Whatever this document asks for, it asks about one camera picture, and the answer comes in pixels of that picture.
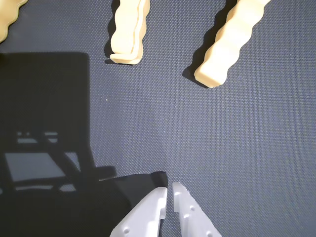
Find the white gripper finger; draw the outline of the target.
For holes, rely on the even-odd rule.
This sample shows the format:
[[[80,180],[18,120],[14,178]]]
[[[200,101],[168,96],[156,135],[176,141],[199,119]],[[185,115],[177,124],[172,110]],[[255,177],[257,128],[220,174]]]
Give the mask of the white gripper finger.
[[[181,236],[183,237],[220,237],[211,220],[203,212],[196,200],[180,182],[174,182],[174,212],[179,215]]]
[[[158,237],[166,202],[167,188],[155,188],[116,225],[110,237]]]

